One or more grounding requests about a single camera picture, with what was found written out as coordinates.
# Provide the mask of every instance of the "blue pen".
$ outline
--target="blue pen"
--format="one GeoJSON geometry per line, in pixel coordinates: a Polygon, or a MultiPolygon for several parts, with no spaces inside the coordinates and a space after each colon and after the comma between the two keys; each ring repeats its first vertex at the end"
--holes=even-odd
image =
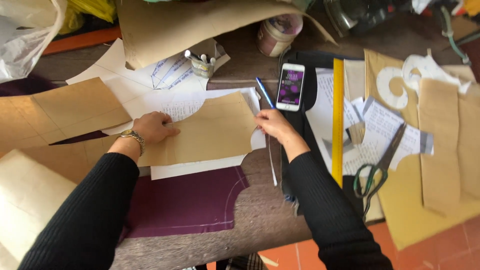
{"type": "Polygon", "coordinates": [[[262,81],[260,80],[259,77],[256,77],[256,79],[258,82],[258,86],[260,86],[260,89],[262,90],[265,98],[267,99],[268,104],[270,104],[270,107],[272,107],[272,109],[275,109],[275,105],[273,105],[272,99],[268,95],[267,90],[265,89],[265,86],[262,84],[262,81]]]}

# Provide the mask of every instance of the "black sweater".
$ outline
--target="black sweater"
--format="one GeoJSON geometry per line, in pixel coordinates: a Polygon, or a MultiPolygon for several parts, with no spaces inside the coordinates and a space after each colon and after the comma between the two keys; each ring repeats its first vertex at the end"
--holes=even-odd
{"type": "MultiPolygon", "coordinates": [[[[320,249],[318,257],[329,270],[393,269],[340,187],[320,171],[310,152],[296,157],[289,171],[320,249]]],[[[138,175],[127,156],[105,154],[60,206],[19,269],[109,269],[138,175]]]]}

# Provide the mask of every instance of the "watch face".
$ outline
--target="watch face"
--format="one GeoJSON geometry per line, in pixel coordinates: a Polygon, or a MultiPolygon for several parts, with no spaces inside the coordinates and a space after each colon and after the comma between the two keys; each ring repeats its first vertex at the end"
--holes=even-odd
{"type": "Polygon", "coordinates": [[[122,131],[121,135],[123,135],[123,136],[125,136],[125,135],[130,135],[130,134],[132,134],[132,132],[133,132],[133,130],[127,129],[127,130],[125,130],[125,131],[122,131]]]}

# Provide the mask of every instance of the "wristwatch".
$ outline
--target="wristwatch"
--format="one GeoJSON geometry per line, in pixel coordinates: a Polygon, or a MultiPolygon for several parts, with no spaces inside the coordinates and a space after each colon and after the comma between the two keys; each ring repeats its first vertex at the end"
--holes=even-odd
{"type": "Polygon", "coordinates": [[[142,136],[138,135],[138,133],[136,131],[131,130],[131,129],[127,129],[127,130],[123,131],[122,133],[120,133],[120,137],[122,137],[122,138],[132,137],[135,140],[137,140],[137,142],[140,144],[140,157],[144,154],[144,152],[145,152],[145,140],[142,138],[142,136]]]}

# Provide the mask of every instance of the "white phone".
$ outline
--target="white phone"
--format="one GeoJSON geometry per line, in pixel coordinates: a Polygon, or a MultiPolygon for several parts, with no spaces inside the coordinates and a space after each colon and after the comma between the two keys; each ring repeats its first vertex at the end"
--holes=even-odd
{"type": "Polygon", "coordinates": [[[285,63],[278,84],[276,108],[279,110],[298,111],[303,91],[305,66],[285,63]]]}

